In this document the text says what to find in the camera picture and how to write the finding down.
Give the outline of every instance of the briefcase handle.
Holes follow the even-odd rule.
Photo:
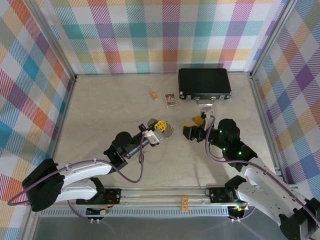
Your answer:
[[[196,103],[199,105],[199,106],[212,106],[214,104],[214,101],[215,101],[215,98],[211,98],[211,102],[210,103],[206,103],[206,102],[199,102],[200,101],[200,98],[199,97],[195,97],[194,100],[196,100]]]

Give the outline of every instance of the black briefcase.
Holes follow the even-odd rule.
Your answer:
[[[200,105],[212,105],[216,99],[229,99],[231,96],[225,68],[181,68],[178,78],[181,99],[195,99]],[[210,100],[211,103],[199,103],[199,100]]]

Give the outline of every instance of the small card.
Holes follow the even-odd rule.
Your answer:
[[[174,93],[165,95],[166,106],[168,108],[177,106],[177,100]]]

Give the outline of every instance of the plaid wallpaper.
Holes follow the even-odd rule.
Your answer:
[[[19,234],[26,207],[7,202],[51,155],[70,87],[23,0],[0,0],[0,240]]]
[[[251,62],[250,67],[248,69],[244,69],[245,72],[250,72],[250,73],[252,72],[252,70],[253,70],[257,60],[259,59],[260,54],[261,54],[262,50],[264,49],[266,42],[267,42],[270,34],[272,33],[272,30],[274,29],[276,22],[280,16],[282,10],[284,9],[287,1],[288,0],[281,0],[281,3],[274,14],[272,21],[271,21],[267,31],[265,32],[264,37],[263,37],[262,41],[260,42],[260,45],[259,45],[257,51],[255,52],[255,55],[253,57],[253,61]]]
[[[290,183],[320,199],[320,0],[300,0],[257,74]]]
[[[37,2],[76,73],[122,74],[247,71],[286,0]]]

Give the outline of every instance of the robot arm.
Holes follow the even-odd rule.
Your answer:
[[[237,175],[225,184],[228,197],[250,203],[265,213],[288,239],[308,239],[319,226],[305,208],[320,220],[320,202],[315,198],[306,199],[279,179],[250,147],[240,141],[240,129],[232,119],[221,120],[217,129],[213,128],[214,120],[212,110],[204,108],[197,121],[194,120],[198,125],[185,125],[183,135],[198,143],[206,139],[217,146],[222,150],[225,163],[229,162],[246,177]]]
[[[139,129],[140,132],[133,137],[124,131],[115,137],[111,146],[103,152],[109,161],[95,158],[73,164],[57,164],[52,158],[44,160],[22,182],[24,190],[33,185],[26,192],[31,209],[38,212],[53,203],[74,199],[91,200],[98,204],[104,197],[105,188],[99,179],[93,176],[119,172],[128,164],[126,159],[136,154],[141,146],[144,148],[148,144],[152,147],[158,145],[164,138],[166,123],[156,121],[148,128],[141,124]]]

